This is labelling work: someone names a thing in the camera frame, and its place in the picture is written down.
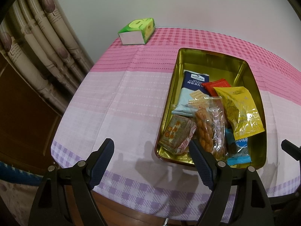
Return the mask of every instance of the table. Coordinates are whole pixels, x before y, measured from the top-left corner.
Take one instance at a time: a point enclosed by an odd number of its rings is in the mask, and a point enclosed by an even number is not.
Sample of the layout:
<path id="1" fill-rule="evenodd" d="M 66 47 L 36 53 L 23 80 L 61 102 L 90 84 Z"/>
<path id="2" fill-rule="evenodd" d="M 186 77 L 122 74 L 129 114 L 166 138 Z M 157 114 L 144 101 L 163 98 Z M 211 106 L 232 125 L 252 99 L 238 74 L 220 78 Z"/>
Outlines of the table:
<path id="1" fill-rule="evenodd" d="M 179 220 L 197 220 L 209 198 L 197 172 L 167 163 L 154 145 L 178 50 L 198 48 L 246 60 L 260 90 L 267 128 L 267 160 L 258 174 L 268 196 L 293 192 L 299 163 L 281 150 L 283 139 L 300 145 L 301 72 L 252 43 L 209 31 L 157 28 L 146 45 L 116 39 L 70 102 L 51 152 L 65 168 L 86 159 L 105 138 L 115 153 L 94 190 L 132 209 Z M 231 191 L 223 219 L 234 201 Z"/>

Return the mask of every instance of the green tissue box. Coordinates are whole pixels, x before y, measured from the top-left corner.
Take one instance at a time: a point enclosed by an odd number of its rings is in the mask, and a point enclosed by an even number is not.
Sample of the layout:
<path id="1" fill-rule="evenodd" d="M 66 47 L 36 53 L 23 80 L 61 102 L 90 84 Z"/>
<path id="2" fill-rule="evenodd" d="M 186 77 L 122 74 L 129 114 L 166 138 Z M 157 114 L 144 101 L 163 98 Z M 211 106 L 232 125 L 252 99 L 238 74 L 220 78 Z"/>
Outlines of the green tissue box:
<path id="1" fill-rule="evenodd" d="M 136 19 L 122 28 L 118 35 L 123 45 L 146 44 L 155 29 L 153 18 Z"/>

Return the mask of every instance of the snack package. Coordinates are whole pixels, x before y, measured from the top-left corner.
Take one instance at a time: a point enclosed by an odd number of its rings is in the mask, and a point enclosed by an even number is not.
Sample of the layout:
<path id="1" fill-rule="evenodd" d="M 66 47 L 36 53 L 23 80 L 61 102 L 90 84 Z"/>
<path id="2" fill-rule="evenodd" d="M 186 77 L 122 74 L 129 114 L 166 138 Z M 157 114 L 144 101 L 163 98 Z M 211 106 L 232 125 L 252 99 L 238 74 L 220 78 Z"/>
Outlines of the snack package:
<path id="1" fill-rule="evenodd" d="M 206 74 L 199 74 L 192 71 L 184 70 L 184 79 L 182 89 L 180 92 L 177 107 L 171 112 L 176 115 L 192 116 L 190 108 L 187 107 L 189 100 L 193 100 L 190 94 L 193 91 L 200 90 L 209 97 L 209 93 L 202 86 L 203 82 L 209 82 L 209 76 Z"/>
<path id="2" fill-rule="evenodd" d="M 173 115 L 158 143 L 174 155 L 187 153 L 187 146 L 196 128 L 194 121 L 189 118 Z"/>
<path id="3" fill-rule="evenodd" d="M 218 94 L 216 93 L 213 87 L 231 87 L 231 85 L 225 79 L 220 79 L 215 82 L 205 82 L 202 83 L 202 86 L 206 88 L 206 90 L 212 97 L 218 96 Z"/>
<path id="4" fill-rule="evenodd" d="M 237 164 L 250 163 L 251 157 L 248 151 L 248 138 L 235 140 L 233 130 L 231 128 L 226 128 L 225 134 L 228 145 L 228 165 L 233 166 Z"/>
<path id="5" fill-rule="evenodd" d="M 214 89 L 222 97 L 235 140 L 264 132 L 254 100 L 245 87 L 214 87 Z"/>
<path id="6" fill-rule="evenodd" d="M 189 101 L 189 107 L 196 120 L 201 146 L 205 151 L 211 152 L 217 160 L 224 160 L 226 144 L 222 98 L 192 100 Z"/>

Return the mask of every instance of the red snack package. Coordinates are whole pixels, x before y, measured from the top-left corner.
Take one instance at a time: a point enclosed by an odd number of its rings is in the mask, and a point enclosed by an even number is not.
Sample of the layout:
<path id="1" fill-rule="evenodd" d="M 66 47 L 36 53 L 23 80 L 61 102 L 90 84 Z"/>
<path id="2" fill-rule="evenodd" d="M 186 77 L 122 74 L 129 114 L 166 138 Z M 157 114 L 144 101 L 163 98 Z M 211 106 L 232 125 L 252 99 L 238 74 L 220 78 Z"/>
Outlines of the red snack package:
<path id="1" fill-rule="evenodd" d="M 227 82 L 227 80 L 223 78 L 215 82 L 202 83 L 202 86 L 204 86 L 204 88 L 209 92 L 209 94 L 212 97 L 218 97 L 213 87 L 231 87 L 231 85 Z"/>

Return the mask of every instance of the gold tin tray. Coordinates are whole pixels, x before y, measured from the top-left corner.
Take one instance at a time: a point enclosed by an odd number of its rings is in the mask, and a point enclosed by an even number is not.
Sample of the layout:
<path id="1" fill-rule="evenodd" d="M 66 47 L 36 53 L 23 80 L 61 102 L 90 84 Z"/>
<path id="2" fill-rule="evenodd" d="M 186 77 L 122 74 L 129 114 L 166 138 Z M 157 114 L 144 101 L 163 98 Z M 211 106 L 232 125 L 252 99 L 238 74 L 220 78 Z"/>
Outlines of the gold tin tray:
<path id="1" fill-rule="evenodd" d="M 158 144 L 159 138 L 164 133 L 165 126 L 171 119 L 171 111 L 177 106 L 184 77 L 184 70 L 208 74 L 211 82 L 224 78 L 232 87 L 244 86 L 247 88 L 253 97 L 264 129 L 266 130 L 265 115 L 260 92 L 252 71 L 245 60 L 222 53 L 181 48 L 178 52 L 176 65 L 173 71 L 170 89 L 163 112 L 159 135 L 155 145 L 155 154 L 159 159 L 172 163 L 194 166 L 189 154 L 173 155 Z M 266 146 L 266 131 L 249 137 L 248 149 L 252 162 L 239 164 L 236 165 L 236 167 L 245 168 L 250 165 L 256 169 L 263 167 L 266 160 Z"/>

